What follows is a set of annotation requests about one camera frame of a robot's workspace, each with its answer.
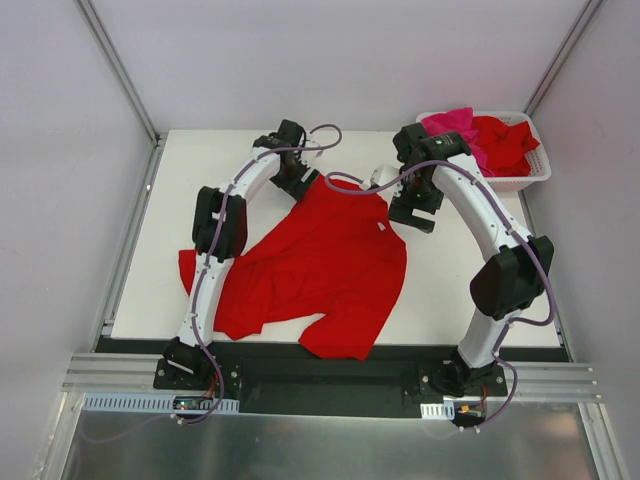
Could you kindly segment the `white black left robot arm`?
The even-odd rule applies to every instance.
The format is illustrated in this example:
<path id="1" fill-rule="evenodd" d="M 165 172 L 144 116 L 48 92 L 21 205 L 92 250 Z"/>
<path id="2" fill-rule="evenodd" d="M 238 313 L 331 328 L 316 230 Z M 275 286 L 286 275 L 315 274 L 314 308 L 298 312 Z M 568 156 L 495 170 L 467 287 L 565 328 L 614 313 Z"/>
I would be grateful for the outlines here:
<path id="1" fill-rule="evenodd" d="M 200 189 L 192 225 L 195 267 L 187 312 L 163 353 L 158 383 L 175 380 L 179 387 L 193 390 L 216 386 L 207 347 L 224 283 L 246 246 L 248 204 L 268 181 L 301 200 L 319 175 L 301 159 L 309 146 L 305 129 L 283 120 L 276 131 L 254 141 L 247 163 L 234 177 L 216 188 Z"/>

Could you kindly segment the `white perforated plastic basket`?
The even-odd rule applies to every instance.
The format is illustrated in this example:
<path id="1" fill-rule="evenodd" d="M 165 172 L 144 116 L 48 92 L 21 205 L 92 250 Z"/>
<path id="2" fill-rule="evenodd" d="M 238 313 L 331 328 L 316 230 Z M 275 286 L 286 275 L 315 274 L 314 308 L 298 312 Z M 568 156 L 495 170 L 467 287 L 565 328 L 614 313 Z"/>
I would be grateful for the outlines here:
<path id="1" fill-rule="evenodd" d="M 540 140 L 540 135 L 536 130 L 531 119 L 521 112 L 510 111 L 481 111 L 474 110 L 475 116 L 491 116 L 496 117 L 507 125 L 514 125 L 520 122 L 528 122 L 531 127 L 532 134 L 539 140 L 540 146 L 534 151 L 526 154 L 526 159 L 531 166 L 531 173 L 527 177 L 485 177 L 487 181 L 492 184 L 493 188 L 497 191 L 515 192 L 524 189 L 525 187 L 535 183 L 542 182 L 550 178 L 551 167 L 548 159 L 548 155 Z M 417 116 L 416 121 L 421 123 L 421 120 L 426 116 L 436 114 L 436 112 L 425 112 Z"/>

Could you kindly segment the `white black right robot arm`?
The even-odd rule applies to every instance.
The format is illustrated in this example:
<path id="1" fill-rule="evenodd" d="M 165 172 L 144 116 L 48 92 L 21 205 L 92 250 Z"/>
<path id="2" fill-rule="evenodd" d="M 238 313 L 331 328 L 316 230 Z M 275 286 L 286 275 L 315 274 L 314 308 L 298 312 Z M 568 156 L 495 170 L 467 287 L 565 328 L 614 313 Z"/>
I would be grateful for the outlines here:
<path id="1" fill-rule="evenodd" d="M 414 123 L 402 127 L 393 144 L 401 167 L 389 219 L 430 233 L 434 222 L 414 213 L 433 214 L 449 200 L 485 261 L 470 283 L 475 311 L 467 332 L 449 363 L 429 377 L 440 394 L 470 395 L 496 374 L 509 328 L 536 298 L 550 295 L 554 246 L 546 236 L 533 236 L 507 211 L 459 133 L 430 135 Z"/>

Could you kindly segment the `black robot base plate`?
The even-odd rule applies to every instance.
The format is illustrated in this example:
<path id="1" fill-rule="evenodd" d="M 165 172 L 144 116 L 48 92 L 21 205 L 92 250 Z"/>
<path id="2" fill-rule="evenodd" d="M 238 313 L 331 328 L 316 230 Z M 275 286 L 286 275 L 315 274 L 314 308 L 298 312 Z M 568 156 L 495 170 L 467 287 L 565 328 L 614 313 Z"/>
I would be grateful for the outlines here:
<path id="1" fill-rule="evenodd" d="M 215 342 L 203 353 L 170 342 L 156 366 L 158 390 L 214 390 L 243 413 L 414 418 L 446 397 L 502 399 L 502 367 L 473 373 L 453 347 L 376 346 L 366 360 L 321 359 L 297 344 Z"/>

